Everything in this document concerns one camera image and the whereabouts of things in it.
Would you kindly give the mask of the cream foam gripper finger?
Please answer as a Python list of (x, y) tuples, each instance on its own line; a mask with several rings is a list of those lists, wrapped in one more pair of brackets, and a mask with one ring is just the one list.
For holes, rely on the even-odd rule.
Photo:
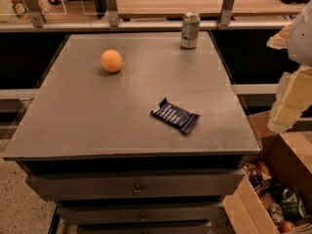
[(275, 99), (267, 127), (271, 132), (283, 133), (312, 105), (312, 67), (301, 65), (293, 74), (284, 72)]
[(278, 33), (269, 38), (266, 46), (276, 50), (286, 49), (289, 46), (291, 25), (286, 25)]

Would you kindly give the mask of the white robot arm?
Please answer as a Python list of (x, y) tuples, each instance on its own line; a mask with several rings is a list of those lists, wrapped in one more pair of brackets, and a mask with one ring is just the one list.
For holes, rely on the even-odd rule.
[(270, 110), (268, 129), (283, 133), (312, 105), (312, 0), (291, 24), (269, 38), (267, 46), (287, 49), (289, 59), (299, 64), (293, 74), (283, 73)]

